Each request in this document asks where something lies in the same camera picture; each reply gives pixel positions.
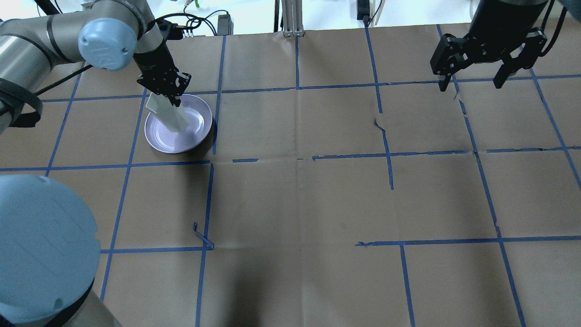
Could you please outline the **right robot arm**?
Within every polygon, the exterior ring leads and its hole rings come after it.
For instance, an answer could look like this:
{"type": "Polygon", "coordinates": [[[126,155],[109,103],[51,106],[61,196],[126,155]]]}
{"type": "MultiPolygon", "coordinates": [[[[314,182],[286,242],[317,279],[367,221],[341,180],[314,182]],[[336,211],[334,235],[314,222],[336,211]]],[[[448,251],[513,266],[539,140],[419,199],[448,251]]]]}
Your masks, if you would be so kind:
{"type": "Polygon", "coordinates": [[[530,69],[553,48],[567,15],[580,19],[578,0],[561,1],[552,39],[545,34],[553,0],[482,0],[463,37],[443,34],[430,59],[438,88],[444,92],[452,76],[473,64],[502,65],[492,82],[497,89],[521,69],[530,69]]]}

